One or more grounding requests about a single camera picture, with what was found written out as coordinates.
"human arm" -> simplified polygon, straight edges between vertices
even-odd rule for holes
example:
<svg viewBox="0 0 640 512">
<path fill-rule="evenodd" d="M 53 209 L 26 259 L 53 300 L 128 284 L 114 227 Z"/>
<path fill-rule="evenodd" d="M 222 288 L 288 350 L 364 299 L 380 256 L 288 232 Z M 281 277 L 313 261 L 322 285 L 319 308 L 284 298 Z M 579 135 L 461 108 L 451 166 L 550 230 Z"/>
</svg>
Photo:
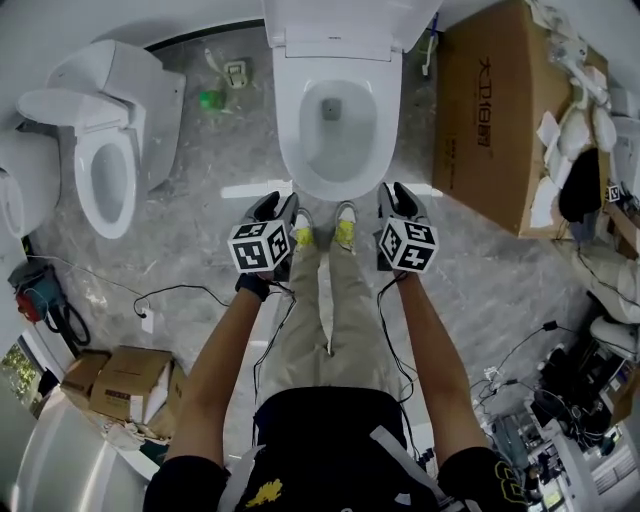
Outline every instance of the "human arm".
<svg viewBox="0 0 640 512">
<path fill-rule="evenodd" d="M 398 281 L 411 347 L 440 467 L 466 448 L 486 447 L 460 356 L 429 300 L 418 274 Z"/>
<path fill-rule="evenodd" d="M 240 288 L 196 359 L 182 394 L 166 460 L 196 455 L 223 467 L 222 433 L 261 299 Z"/>
</svg>

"toilet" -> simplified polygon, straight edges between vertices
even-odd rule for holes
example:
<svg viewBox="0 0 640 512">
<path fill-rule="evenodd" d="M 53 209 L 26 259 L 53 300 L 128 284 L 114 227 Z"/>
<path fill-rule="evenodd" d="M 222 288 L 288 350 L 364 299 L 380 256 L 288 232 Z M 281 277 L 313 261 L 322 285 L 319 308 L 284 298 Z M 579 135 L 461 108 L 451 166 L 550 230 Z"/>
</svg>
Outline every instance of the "toilet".
<svg viewBox="0 0 640 512">
<path fill-rule="evenodd" d="M 402 52 L 442 0 L 263 0 L 278 138 L 300 188 L 362 196 L 382 180 L 398 131 Z"/>
<path fill-rule="evenodd" d="M 169 177 L 186 79 L 146 50 L 105 40 L 67 58 L 46 87 L 17 109 L 35 121 L 72 126 L 82 209 L 103 237 L 123 236 L 149 190 Z"/>
</svg>

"white cylinder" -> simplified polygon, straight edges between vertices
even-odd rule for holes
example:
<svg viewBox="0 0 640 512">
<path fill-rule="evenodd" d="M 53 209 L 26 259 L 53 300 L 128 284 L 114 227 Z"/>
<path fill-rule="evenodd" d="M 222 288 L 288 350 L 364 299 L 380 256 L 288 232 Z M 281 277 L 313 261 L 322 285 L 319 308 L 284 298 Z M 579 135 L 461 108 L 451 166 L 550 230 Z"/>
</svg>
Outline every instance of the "white cylinder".
<svg viewBox="0 0 640 512">
<path fill-rule="evenodd" d="M 0 209 L 9 232 L 22 238 L 51 215 L 60 198 L 58 142 L 15 130 L 0 137 Z"/>
</svg>

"black sleeve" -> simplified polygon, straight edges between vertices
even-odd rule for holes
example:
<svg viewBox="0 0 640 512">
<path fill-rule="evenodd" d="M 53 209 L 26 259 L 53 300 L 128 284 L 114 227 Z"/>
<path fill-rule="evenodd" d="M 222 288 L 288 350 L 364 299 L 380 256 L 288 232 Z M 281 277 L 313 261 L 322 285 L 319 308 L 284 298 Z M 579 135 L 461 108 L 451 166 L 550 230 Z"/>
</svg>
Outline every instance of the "black sleeve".
<svg viewBox="0 0 640 512">
<path fill-rule="evenodd" d="M 144 512 L 155 510 L 215 510 L 227 473 L 215 462 L 185 455 L 165 462 L 151 479 Z"/>
<path fill-rule="evenodd" d="M 475 501 L 483 511 L 527 510 L 511 466 L 488 448 L 467 448 L 449 457 L 440 469 L 438 483 L 448 496 Z"/>
</svg>

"green object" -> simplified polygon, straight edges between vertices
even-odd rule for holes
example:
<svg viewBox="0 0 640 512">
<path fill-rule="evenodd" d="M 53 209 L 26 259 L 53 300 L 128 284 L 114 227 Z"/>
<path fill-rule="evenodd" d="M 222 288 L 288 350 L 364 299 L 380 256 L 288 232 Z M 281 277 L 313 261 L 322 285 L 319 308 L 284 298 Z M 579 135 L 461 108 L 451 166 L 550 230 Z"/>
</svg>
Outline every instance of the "green object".
<svg viewBox="0 0 640 512">
<path fill-rule="evenodd" d="M 224 90 L 202 91 L 200 93 L 200 106 L 204 110 L 222 110 L 227 100 Z"/>
</svg>

